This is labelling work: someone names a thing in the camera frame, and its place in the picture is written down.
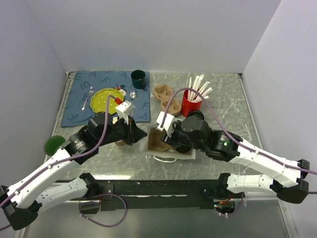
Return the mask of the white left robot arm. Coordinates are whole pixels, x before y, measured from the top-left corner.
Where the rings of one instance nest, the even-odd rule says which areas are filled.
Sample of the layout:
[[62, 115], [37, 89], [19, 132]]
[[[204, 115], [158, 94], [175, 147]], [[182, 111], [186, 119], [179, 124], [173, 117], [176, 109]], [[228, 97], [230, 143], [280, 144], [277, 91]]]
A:
[[26, 178], [0, 187], [0, 207], [16, 231], [27, 227], [38, 215], [75, 198], [93, 199], [99, 184], [90, 173], [54, 188], [50, 186], [64, 173], [82, 165], [99, 152], [99, 147], [117, 141], [133, 145], [147, 136], [132, 117], [112, 122], [109, 113], [98, 113], [76, 134], [69, 137], [55, 154]]

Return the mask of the black plastic cup lid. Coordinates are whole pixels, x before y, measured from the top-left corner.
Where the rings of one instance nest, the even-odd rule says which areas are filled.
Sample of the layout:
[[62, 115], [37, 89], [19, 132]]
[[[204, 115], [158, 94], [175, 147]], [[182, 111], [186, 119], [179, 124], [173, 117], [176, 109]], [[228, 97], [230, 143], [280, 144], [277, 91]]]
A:
[[189, 151], [191, 151], [191, 148], [190, 147], [187, 147], [187, 146], [184, 146], [184, 145], [181, 145], [181, 146], [178, 146], [175, 148], [175, 150], [178, 152], [178, 153], [188, 153]]

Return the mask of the light blue paper bag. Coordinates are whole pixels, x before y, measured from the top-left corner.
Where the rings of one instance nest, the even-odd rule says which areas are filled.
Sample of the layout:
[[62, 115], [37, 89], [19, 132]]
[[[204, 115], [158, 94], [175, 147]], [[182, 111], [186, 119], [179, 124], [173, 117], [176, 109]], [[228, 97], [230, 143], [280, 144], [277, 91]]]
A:
[[140, 142], [140, 152], [150, 154], [153, 156], [156, 156], [157, 158], [164, 158], [164, 159], [177, 159], [177, 160], [195, 160], [196, 159], [196, 152], [191, 149], [188, 153], [175, 153], [172, 151], [166, 151], [166, 152], [157, 152], [152, 151], [148, 147], [148, 140], [149, 140], [149, 134], [151, 128], [156, 128], [154, 125], [150, 125], [147, 127], [147, 137], [143, 138]]

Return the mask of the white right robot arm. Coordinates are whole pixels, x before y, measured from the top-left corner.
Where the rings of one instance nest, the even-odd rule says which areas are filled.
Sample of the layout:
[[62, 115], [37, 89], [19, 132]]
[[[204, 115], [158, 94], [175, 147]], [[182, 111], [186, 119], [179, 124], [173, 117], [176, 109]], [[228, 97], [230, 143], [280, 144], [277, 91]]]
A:
[[288, 203], [300, 204], [309, 194], [305, 181], [309, 163], [290, 161], [270, 154], [240, 136], [222, 130], [212, 130], [199, 116], [177, 120], [173, 115], [160, 113], [157, 129], [165, 132], [162, 141], [178, 152], [197, 150], [208, 157], [239, 164], [258, 172], [257, 175], [221, 174], [213, 193], [229, 197], [238, 193], [275, 193]]

